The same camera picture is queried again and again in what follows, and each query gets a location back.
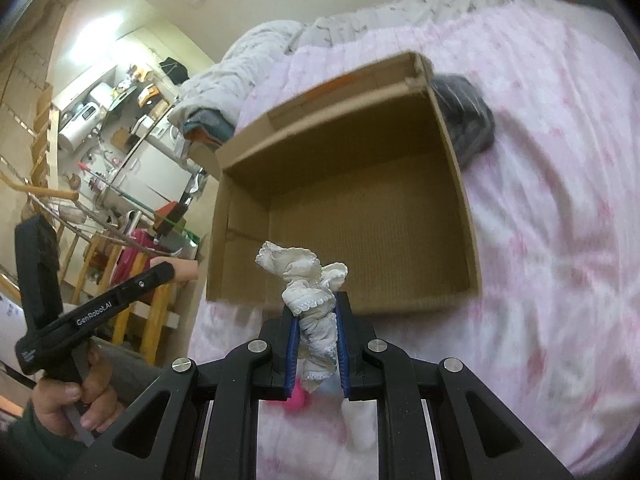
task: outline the kitchen appliance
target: kitchen appliance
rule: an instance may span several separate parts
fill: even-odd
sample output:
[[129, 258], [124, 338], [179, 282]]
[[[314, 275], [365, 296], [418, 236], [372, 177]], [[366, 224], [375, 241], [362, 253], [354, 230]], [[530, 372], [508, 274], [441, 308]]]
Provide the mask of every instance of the kitchen appliance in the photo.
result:
[[145, 105], [151, 105], [153, 102], [152, 99], [159, 95], [160, 91], [156, 85], [151, 84], [145, 86], [138, 95], [138, 106], [142, 108]]
[[88, 100], [93, 101], [100, 108], [108, 110], [113, 103], [113, 88], [107, 83], [99, 83], [89, 92]]
[[58, 145], [67, 153], [73, 153], [82, 144], [86, 136], [91, 133], [102, 118], [100, 108], [96, 103], [87, 103], [74, 115], [58, 133]]
[[154, 124], [155, 122], [151, 117], [143, 115], [138, 119], [138, 122], [134, 124], [131, 129], [131, 135], [136, 135], [140, 137], [140, 139], [143, 139], [146, 137], [146, 134], [153, 129]]

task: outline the white sock on bed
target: white sock on bed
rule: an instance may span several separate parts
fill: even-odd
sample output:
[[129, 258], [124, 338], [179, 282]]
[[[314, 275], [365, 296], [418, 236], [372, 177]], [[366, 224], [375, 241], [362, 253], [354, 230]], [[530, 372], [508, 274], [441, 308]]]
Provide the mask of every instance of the white sock on bed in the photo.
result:
[[287, 282], [282, 300], [294, 316], [300, 316], [302, 386], [312, 392], [337, 367], [334, 292], [344, 283], [347, 266], [335, 263], [322, 267], [308, 249], [284, 249], [271, 242], [262, 245], [255, 261]]

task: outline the black gripper frame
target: black gripper frame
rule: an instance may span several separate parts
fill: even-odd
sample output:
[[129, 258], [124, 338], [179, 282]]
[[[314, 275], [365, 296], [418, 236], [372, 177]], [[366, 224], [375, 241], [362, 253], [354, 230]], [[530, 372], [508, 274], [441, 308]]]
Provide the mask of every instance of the black gripper frame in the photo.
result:
[[[346, 293], [337, 293], [337, 300], [348, 397], [378, 402], [380, 479], [435, 479], [433, 456], [444, 480], [573, 478], [468, 368], [449, 365], [458, 370], [450, 371], [446, 360], [413, 359], [388, 342], [383, 351], [370, 350], [372, 326], [351, 313]], [[193, 479], [201, 446], [201, 480], [255, 479], [258, 400], [287, 398], [292, 323], [285, 307], [282, 318], [264, 323], [258, 336], [267, 343], [263, 351], [243, 343], [219, 361], [191, 361], [185, 371], [169, 366], [84, 452], [66, 480]]]
[[[56, 231], [44, 216], [34, 216], [15, 227], [18, 284], [27, 325], [26, 334], [15, 344], [15, 354], [26, 375], [44, 370], [59, 381], [82, 383], [74, 351], [130, 303], [173, 279], [174, 268], [162, 262], [63, 314], [58, 257]], [[86, 352], [80, 353], [86, 361]], [[88, 369], [88, 364], [81, 368]], [[82, 415], [88, 406], [78, 400], [76, 409]]]

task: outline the blue gripper pad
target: blue gripper pad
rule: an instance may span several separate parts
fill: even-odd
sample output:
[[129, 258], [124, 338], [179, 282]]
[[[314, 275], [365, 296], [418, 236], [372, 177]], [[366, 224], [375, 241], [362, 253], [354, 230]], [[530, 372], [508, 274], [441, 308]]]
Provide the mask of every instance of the blue gripper pad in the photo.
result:
[[287, 360], [284, 375], [284, 392], [288, 397], [293, 393], [293, 386], [296, 383], [296, 368], [298, 367], [298, 346], [300, 344], [300, 331], [298, 330], [298, 318], [294, 317], [289, 329], [289, 340], [287, 342]]
[[335, 304], [335, 323], [338, 327], [338, 370], [340, 370], [340, 385], [346, 399], [351, 395], [351, 381], [349, 380], [349, 355], [347, 353], [347, 344], [344, 340], [344, 326], [342, 325], [342, 317], [340, 316], [340, 307], [338, 302]]

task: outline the cardboard box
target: cardboard box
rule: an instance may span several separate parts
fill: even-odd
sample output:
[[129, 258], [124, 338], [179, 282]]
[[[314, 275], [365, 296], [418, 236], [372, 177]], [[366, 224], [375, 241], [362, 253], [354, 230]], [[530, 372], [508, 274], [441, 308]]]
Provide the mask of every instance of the cardboard box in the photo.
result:
[[130, 151], [130, 147], [127, 146], [127, 141], [129, 140], [130, 136], [131, 133], [129, 132], [129, 130], [127, 130], [126, 128], [120, 128], [111, 136], [109, 142], [112, 146], [115, 146], [122, 153], [126, 154]]
[[280, 311], [265, 240], [344, 262], [358, 314], [454, 304], [481, 288], [460, 170], [429, 81], [404, 53], [309, 90], [224, 146], [207, 298]]
[[169, 106], [170, 104], [162, 99], [158, 101], [156, 106], [154, 106], [147, 115], [151, 117], [154, 122], [157, 122], [166, 113], [166, 111], [169, 109]]
[[216, 159], [216, 151], [211, 146], [202, 142], [192, 142], [187, 156], [213, 178], [220, 180], [222, 172]]

